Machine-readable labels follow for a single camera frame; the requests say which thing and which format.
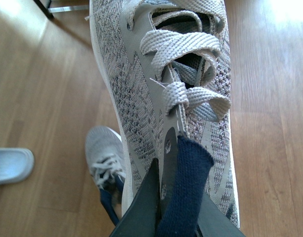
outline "shoelace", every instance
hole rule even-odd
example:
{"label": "shoelace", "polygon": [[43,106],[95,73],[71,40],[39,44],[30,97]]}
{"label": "shoelace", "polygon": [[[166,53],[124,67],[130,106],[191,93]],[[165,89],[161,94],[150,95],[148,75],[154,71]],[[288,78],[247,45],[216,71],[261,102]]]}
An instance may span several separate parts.
{"label": "shoelace", "polygon": [[114,182],[114,175],[120,175],[125,177],[125,173],[121,164],[118,161],[119,157],[115,154],[105,156],[104,159],[98,159],[99,161],[92,164],[92,169],[95,170],[93,175],[95,184],[99,188],[103,188],[106,181]]}
{"label": "shoelace", "polygon": [[[140,4],[145,0],[124,0],[126,4],[126,16],[128,29],[134,28],[134,15]],[[199,32],[181,34],[169,30],[152,30],[146,33],[141,40],[140,50],[142,55],[156,52],[152,66],[154,67],[156,80],[161,82],[162,71],[168,64],[178,68],[178,75],[184,82],[194,85],[186,89],[185,83],[173,82],[165,87],[163,96],[165,98],[166,115],[170,110],[183,104],[187,110],[207,121],[220,121],[230,108],[230,101],[227,97],[203,88],[216,76],[216,57],[220,54],[219,39],[213,35],[202,32],[202,22],[195,12],[214,15],[219,18],[217,32],[220,32],[226,22],[225,13],[216,0],[169,0],[178,7],[187,10],[172,11],[156,17],[153,21],[155,26],[177,16],[191,16],[198,25]],[[189,53],[202,57],[200,70],[190,68],[175,60]],[[201,68],[207,65],[205,72]]]}

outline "gray knit sneaker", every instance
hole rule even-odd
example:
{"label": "gray knit sneaker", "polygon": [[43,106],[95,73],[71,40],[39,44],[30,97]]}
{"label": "gray knit sneaker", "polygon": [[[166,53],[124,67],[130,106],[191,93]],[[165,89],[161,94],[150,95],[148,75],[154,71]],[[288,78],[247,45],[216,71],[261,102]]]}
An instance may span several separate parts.
{"label": "gray knit sneaker", "polygon": [[167,157],[183,133],[212,154],[205,191],[239,227],[223,1],[92,0],[90,29],[124,142],[123,211],[153,158],[159,159],[162,203],[170,201],[176,164]]}

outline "shoe eyelet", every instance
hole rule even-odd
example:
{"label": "shoe eyelet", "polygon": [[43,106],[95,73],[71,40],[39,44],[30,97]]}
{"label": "shoe eyelet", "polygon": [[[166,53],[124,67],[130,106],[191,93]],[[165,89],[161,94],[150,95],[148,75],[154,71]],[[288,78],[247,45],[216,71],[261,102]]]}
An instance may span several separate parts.
{"label": "shoe eyelet", "polygon": [[135,21],[134,21],[134,20],[132,20],[132,27],[131,27],[130,24],[127,22],[127,30],[132,31],[134,25],[135,25]]}
{"label": "shoe eyelet", "polygon": [[168,154],[170,152],[170,150],[171,150],[171,142],[170,142],[170,140],[168,140],[166,142],[166,146],[165,146],[166,154]]}

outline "chair leg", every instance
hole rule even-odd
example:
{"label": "chair leg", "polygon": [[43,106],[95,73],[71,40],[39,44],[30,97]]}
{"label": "chair leg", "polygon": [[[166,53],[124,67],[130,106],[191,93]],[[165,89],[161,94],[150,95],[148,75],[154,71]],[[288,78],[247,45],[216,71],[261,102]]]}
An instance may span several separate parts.
{"label": "chair leg", "polygon": [[50,13],[48,11],[48,8],[46,8],[40,0],[34,0],[34,2],[37,4],[37,6],[40,8],[40,10],[43,11],[43,13],[45,14],[45,16],[49,19],[49,20],[52,20],[54,17],[53,17],[53,14]]}

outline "wooden floor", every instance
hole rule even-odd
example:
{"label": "wooden floor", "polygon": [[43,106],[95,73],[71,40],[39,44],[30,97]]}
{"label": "wooden floor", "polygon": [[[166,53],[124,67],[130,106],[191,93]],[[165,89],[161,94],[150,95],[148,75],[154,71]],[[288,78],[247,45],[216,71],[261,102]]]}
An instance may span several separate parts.
{"label": "wooden floor", "polygon": [[[231,127],[241,229],[303,237],[303,0],[226,1]],[[86,11],[47,21],[33,1],[0,1],[0,147],[35,168],[0,186],[0,237],[107,237],[113,229],[87,171],[95,125],[118,131],[92,52]]]}

